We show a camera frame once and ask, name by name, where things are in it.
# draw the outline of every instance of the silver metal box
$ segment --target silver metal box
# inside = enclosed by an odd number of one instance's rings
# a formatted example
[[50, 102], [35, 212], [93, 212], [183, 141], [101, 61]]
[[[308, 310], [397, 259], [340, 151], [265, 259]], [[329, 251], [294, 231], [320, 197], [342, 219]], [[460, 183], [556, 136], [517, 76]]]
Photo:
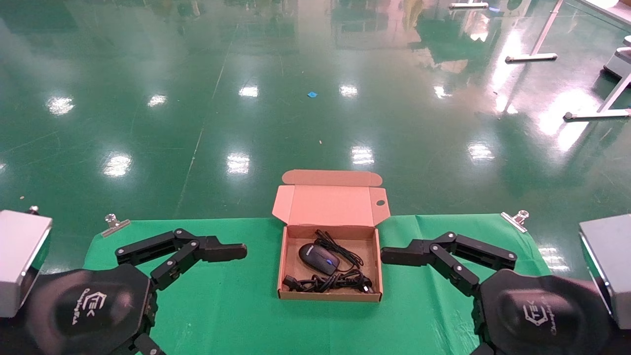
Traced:
[[603, 301], [621, 329], [631, 329], [631, 215], [579, 223], [583, 254]]
[[52, 219], [0, 211], [0, 318], [17, 314], [49, 249]]

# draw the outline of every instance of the black cable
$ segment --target black cable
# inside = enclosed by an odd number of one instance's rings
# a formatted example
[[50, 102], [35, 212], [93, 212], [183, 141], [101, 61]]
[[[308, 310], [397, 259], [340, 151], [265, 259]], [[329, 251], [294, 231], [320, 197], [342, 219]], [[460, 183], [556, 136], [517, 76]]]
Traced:
[[320, 229], [315, 231], [317, 238], [314, 241], [315, 245], [319, 245], [328, 251], [333, 251], [337, 254], [340, 254], [344, 259], [348, 260], [351, 263], [351, 267], [348, 270], [338, 270], [340, 272], [349, 272], [353, 270], [353, 268], [361, 268], [363, 266], [363, 260], [359, 257], [359, 255], [355, 254], [352, 251], [340, 246], [338, 243], [335, 243], [333, 238], [328, 232], [322, 232]]
[[350, 288], [364, 293], [373, 293], [372, 281], [364, 276], [359, 269], [353, 269], [345, 274], [334, 274], [327, 278], [313, 275], [310, 280], [297, 280], [292, 276], [285, 276], [283, 284], [289, 291], [323, 293], [330, 289]]

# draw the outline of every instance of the robotic arm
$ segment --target robotic arm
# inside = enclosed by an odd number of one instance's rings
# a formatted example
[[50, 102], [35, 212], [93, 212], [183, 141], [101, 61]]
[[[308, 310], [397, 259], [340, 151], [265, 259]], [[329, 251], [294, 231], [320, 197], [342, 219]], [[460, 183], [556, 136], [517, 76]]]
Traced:
[[[0, 233], [0, 241], [7, 237]], [[173, 252], [150, 277], [136, 268]], [[0, 355], [164, 354], [149, 336], [158, 311], [157, 290], [199, 260], [242, 259], [247, 248], [176, 229], [114, 253], [119, 266], [111, 270], [39, 275], [17, 314], [0, 318]]]
[[[450, 253], [497, 270], [480, 279]], [[471, 355], [625, 355], [631, 330], [621, 329], [592, 282], [513, 272], [515, 253], [453, 232], [382, 248], [386, 264], [431, 265], [465, 296], [473, 296]]]

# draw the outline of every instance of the floor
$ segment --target floor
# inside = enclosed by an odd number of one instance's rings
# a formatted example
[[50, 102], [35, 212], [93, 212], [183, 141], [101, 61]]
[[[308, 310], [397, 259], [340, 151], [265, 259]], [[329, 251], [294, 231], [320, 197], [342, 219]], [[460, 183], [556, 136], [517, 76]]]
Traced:
[[[270, 217], [290, 169], [384, 178], [392, 214], [520, 209], [551, 269], [631, 212], [631, 124], [565, 123], [628, 34], [573, 0], [0, 2], [0, 206], [54, 218], [49, 271], [103, 218]], [[309, 97], [314, 92], [316, 97]], [[615, 108], [624, 108], [622, 95]]]

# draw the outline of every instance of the metal clip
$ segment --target metal clip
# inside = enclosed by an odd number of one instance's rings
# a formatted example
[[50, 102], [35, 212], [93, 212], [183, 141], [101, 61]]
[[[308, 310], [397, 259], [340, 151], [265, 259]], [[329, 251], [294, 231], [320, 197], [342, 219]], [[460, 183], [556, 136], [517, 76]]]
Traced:
[[103, 238], [107, 238], [109, 236], [111, 236], [112, 234], [118, 232], [119, 230], [127, 227], [129, 224], [131, 224], [131, 222], [129, 221], [129, 219], [126, 219], [124, 221], [119, 221], [118, 219], [116, 219], [116, 215], [115, 214], [108, 214], [105, 216], [105, 221], [107, 222], [107, 225], [110, 226], [108, 229], [104, 230], [101, 235], [103, 236]]
[[526, 221], [526, 219], [528, 219], [529, 216], [530, 214], [528, 213], [528, 211], [525, 211], [525, 210], [519, 211], [515, 216], [512, 216], [512, 217], [506, 212], [502, 212], [502, 217], [505, 220], [509, 221], [509, 223], [512, 224], [513, 227], [517, 228], [517, 230], [522, 233], [525, 233], [528, 231], [524, 227], [524, 222]]

